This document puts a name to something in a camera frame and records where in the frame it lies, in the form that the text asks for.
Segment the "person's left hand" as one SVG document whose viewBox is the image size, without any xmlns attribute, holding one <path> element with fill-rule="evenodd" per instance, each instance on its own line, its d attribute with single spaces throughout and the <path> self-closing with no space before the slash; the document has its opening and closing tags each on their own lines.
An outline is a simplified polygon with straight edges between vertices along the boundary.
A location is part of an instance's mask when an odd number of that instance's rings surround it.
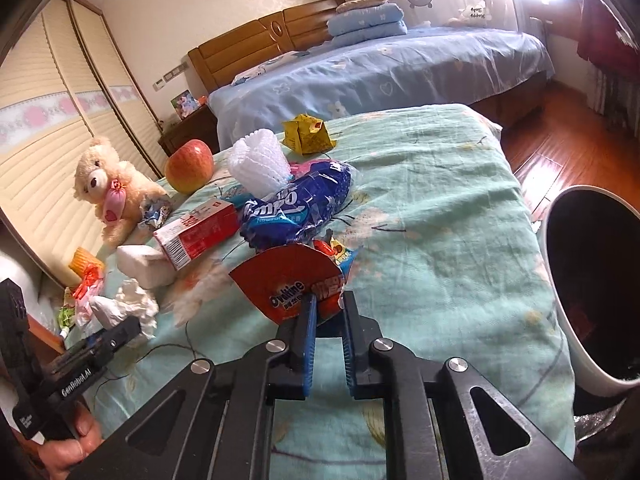
<svg viewBox="0 0 640 480">
<path fill-rule="evenodd" d="M 99 422 L 82 403 L 75 406 L 74 426 L 77 439 L 47 440 L 38 448 L 38 456 L 48 477 L 65 480 L 70 468 L 81 463 L 103 442 Z"/>
</svg>

